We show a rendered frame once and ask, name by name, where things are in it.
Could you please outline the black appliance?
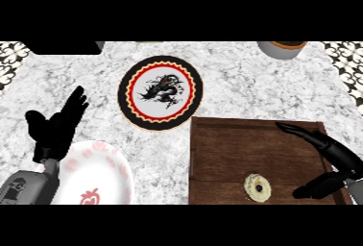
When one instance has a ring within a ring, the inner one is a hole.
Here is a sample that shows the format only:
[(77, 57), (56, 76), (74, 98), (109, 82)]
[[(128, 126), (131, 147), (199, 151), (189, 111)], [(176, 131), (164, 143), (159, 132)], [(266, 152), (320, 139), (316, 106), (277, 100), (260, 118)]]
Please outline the black appliance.
[(37, 55), (99, 55), (103, 41), (25, 41), (24, 45)]

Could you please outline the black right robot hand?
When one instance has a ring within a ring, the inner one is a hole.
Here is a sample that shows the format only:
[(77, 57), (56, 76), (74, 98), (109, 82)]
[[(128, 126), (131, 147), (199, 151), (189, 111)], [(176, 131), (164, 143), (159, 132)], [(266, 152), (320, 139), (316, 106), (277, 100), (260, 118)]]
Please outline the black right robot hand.
[(280, 122), (274, 125), (282, 132), (295, 135), (311, 144), (320, 156), (338, 169), (338, 171), (323, 173), (292, 192), (295, 199), (322, 199), (345, 186), (347, 179), (356, 181), (363, 178), (363, 159), (319, 131), (310, 132), (302, 127)]

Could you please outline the white plate with pink strawberry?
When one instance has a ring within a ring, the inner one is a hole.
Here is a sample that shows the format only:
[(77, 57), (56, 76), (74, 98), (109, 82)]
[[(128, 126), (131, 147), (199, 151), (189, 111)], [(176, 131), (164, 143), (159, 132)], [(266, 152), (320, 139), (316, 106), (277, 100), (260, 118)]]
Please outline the white plate with pink strawberry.
[(57, 176), (41, 190), (40, 205), (128, 205), (133, 203), (133, 176), (127, 159), (111, 144), (87, 140), (69, 146)]

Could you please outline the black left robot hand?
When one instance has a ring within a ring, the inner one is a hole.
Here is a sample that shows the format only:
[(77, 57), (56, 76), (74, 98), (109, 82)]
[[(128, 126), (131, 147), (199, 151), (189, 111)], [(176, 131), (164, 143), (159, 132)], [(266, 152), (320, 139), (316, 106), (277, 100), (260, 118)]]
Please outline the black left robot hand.
[(56, 112), (50, 119), (38, 111), (25, 113), (28, 124), (28, 134), (35, 141), (32, 161), (62, 160), (66, 156), (75, 129), (83, 119), (88, 103), (84, 88), (77, 86), (72, 91), (62, 110)]

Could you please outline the grey pot with orange rim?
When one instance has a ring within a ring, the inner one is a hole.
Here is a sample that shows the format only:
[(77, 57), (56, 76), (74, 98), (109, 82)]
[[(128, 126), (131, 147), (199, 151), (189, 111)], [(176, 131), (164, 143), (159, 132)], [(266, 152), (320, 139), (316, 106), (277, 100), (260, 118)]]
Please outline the grey pot with orange rim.
[(266, 55), (277, 60), (292, 60), (307, 45), (299, 41), (297, 45), (286, 45), (277, 41), (258, 41), (258, 47)]

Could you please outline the black rimmed dragon plate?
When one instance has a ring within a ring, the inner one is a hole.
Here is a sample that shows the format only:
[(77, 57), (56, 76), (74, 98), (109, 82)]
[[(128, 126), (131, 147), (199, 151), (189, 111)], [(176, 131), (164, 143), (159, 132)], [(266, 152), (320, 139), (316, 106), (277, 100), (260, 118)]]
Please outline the black rimmed dragon plate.
[(196, 69), (173, 56), (137, 62), (121, 80), (118, 104), (128, 122), (149, 131), (180, 126), (193, 116), (202, 98)]

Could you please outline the brown wooden tray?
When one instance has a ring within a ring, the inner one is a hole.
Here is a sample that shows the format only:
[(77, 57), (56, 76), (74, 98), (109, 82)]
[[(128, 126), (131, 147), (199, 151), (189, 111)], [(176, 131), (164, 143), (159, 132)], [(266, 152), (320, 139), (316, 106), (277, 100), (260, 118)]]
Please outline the brown wooden tray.
[(252, 205), (243, 181), (258, 174), (271, 185), (270, 205), (348, 205), (345, 189), (320, 200), (292, 197), (295, 188), (330, 170), (313, 146), (271, 120), (192, 119), (190, 204)]

